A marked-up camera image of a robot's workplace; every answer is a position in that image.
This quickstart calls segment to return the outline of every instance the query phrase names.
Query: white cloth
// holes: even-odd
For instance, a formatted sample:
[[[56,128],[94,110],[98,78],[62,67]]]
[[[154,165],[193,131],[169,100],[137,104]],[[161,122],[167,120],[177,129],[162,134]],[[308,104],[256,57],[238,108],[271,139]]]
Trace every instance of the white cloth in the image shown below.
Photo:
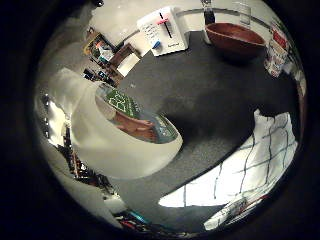
[[[162,197],[159,204],[165,207],[227,204],[204,224],[211,230],[239,215],[236,210],[239,205],[252,208],[260,202],[291,163],[297,142],[289,113],[271,118],[256,110],[254,117],[252,135],[235,153],[209,172]]]

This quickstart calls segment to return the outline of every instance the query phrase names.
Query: desk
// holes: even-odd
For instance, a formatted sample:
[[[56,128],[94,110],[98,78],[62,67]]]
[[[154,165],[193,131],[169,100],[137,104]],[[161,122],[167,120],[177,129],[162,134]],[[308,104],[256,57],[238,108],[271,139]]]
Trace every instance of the desk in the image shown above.
[[[137,180],[113,180],[123,200],[150,221],[197,231],[219,207],[166,209],[159,198],[229,156],[252,133],[253,112],[273,116],[289,112],[298,139],[296,84],[287,75],[275,79],[263,67],[264,56],[247,65],[223,61],[201,32],[191,32],[189,49],[160,57],[148,52],[119,89],[142,106],[163,113],[180,131],[181,152],[164,169]],[[176,221],[191,214],[193,222]]]

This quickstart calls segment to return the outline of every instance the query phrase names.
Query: large wooden bowl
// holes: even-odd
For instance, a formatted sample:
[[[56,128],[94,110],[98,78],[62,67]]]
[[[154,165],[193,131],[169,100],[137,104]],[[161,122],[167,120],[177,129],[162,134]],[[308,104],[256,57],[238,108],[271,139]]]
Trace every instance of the large wooden bowl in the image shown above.
[[[262,37],[236,24],[211,23],[206,31],[212,44],[234,60],[251,60],[266,49]]]

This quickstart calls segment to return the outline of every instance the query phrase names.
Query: checkered fabric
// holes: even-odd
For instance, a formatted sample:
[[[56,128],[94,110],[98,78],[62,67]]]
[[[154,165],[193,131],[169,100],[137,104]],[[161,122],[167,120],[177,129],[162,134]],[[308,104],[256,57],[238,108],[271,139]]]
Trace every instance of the checkered fabric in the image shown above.
[[[229,158],[159,201],[165,207],[226,206],[204,226],[214,229],[249,213],[291,163],[297,142],[289,113],[265,117],[254,112],[252,135]]]

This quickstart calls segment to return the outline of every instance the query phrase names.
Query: white wall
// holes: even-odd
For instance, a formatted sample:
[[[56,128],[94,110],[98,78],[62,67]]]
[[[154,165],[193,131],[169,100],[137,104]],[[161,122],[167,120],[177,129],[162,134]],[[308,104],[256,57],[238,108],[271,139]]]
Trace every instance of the white wall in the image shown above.
[[[274,12],[261,0],[213,0],[213,7],[237,11],[235,2],[246,3],[251,7],[252,16],[269,24],[277,18]],[[204,20],[202,13],[193,13],[190,10],[202,9],[200,0],[108,0],[103,7],[95,9],[90,26],[100,31],[111,43],[119,44],[122,40],[137,31],[136,22],[141,17],[167,5],[177,6],[182,18],[187,22],[190,31],[203,29]],[[234,21],[230,15],[227,19],[217,17],[217,21]]]

